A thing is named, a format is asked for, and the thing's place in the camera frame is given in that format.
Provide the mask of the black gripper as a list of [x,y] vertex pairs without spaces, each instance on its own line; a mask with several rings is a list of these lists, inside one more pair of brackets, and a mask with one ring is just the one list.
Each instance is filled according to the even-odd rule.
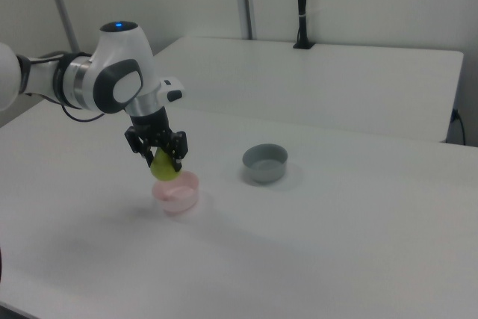
[[131,117],[132,126],[125,131],[131,150],[140,154],[148,166],[153,162],[152,147],[161,147],[178,173],[187,154],[187,135],[184,131],[172,132],[165,107],[143,117]]

